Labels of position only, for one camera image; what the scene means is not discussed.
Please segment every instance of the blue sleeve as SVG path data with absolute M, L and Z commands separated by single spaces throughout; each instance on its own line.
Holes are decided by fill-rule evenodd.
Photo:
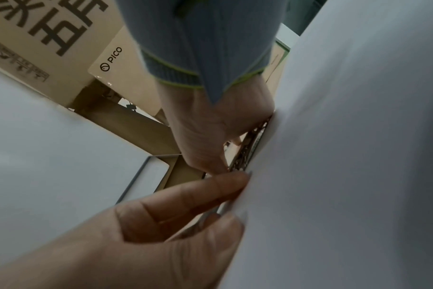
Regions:
M 212 103 L 263 71 L 286 0 L 118 0 L 148 71 Z

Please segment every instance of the forearm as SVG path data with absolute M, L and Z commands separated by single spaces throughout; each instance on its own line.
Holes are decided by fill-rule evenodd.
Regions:
M 206 89 L 215 103 L 231 85 L 262 72 L 285 0 L 118 0 L 150 73 Z

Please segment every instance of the hand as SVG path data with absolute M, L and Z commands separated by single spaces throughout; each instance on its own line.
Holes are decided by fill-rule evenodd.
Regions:
M 0 288 L 214 286 L 243 235 L 234 215 L 213 215 L 196 235 L 166 240 L 197 214 L 235 198 L 247 182 L 243 172 L 227 173 L 107 209 L 0 268 Z
M 274 112 L 261 75 L 232 86 L 212 105 L 204 90 L 157 82 L 159 98 L 188 165 L 212 175 L 227 172 L 223 145 L 254 129 Z

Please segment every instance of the person's left hand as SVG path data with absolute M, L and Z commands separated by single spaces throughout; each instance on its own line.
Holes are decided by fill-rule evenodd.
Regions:
M 121 203 L 0 268 L 0 288 L 208 288 L 229 265 L 244 227 L 212 215 L 194 236 L 167 241 L 196 215 L 235 198 L 243 172 Z

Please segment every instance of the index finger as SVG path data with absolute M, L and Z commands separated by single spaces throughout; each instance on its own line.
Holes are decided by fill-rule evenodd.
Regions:
M 155 221 L 165 221 L 212 202 L 222 203 L 239 193 L 248 180 L 244 172 L 231 172 L 174 186 L 139 201 Z

